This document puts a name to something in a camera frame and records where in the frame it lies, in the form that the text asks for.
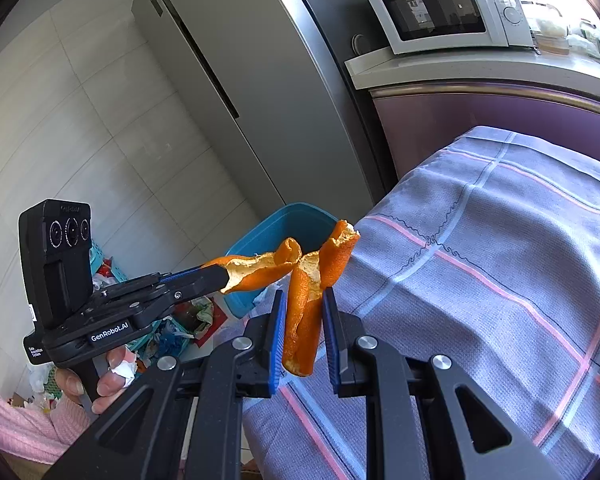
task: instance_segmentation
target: plaid cloth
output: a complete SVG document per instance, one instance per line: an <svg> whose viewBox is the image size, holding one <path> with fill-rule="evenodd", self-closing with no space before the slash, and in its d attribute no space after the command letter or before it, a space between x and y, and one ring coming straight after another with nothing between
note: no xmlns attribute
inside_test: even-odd
<svg viewBox="0 0 600 480"><path fill-rule="evenodd" d="M339 308L405 355L451 356L583 478L600 457L600 162L474 128L356 228ZM331 393L324 343L312 376L244 401L244 427L265 480L366 477L364 402Z"/></svg>

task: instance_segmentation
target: floor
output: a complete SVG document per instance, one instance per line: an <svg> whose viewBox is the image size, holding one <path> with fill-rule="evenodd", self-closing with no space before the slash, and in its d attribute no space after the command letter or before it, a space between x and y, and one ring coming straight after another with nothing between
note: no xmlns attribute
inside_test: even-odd
<svg viewBox="0 0 600 480"><path fill-rule="evenodd" d="M223 254L259 222L139 33L132 0L61 0L0 52L0 394L27 394L17 222L91 205L129 277Z"/></svg>

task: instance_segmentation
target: refrigerator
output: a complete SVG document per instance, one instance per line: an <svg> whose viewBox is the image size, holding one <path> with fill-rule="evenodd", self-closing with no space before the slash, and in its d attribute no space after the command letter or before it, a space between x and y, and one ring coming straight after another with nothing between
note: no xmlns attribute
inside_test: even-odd
<svg viewBox="0 0 600 480"><path fill-rule="evenodd" d="M367 0L134 0L133 13L256 212L357 221L397 177L344 62L388 44Z"/></svg>

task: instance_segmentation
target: microwave window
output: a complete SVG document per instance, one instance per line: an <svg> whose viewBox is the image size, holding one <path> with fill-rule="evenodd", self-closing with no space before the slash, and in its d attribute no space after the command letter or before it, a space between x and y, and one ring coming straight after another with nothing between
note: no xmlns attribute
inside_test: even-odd
<svg viewBox="0 0 600 480"><path fill-rule="evenodd" d="M403 41L485 32L475 0L382 0Z"/></svg>

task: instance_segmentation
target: microwave knob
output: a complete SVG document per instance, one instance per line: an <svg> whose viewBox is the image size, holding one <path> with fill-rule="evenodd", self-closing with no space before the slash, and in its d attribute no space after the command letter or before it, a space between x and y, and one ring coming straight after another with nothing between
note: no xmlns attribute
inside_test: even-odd
<svg viewBox="0 0 600 480"><path fill-rule="evenodd" d="M520 16L520 13L513 7L505 7L504 17L507 19L508 22L511 22L513 24L520 23L522 21L522 16Z"/></svg>

